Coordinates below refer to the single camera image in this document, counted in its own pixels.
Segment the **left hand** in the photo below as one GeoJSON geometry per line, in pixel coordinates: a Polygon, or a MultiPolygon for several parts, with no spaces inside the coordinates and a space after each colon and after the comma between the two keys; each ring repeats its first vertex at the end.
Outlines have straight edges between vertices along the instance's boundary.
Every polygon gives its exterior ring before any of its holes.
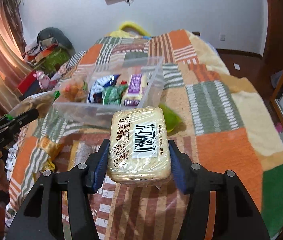
{"type": "Polygon", "coordinates": [[[3,157],[3,154],[0,151],[0,190],[4,192],[8,192],[9,191],[9,181],[6,176],[5,163],[2,157],[3,157]]]}

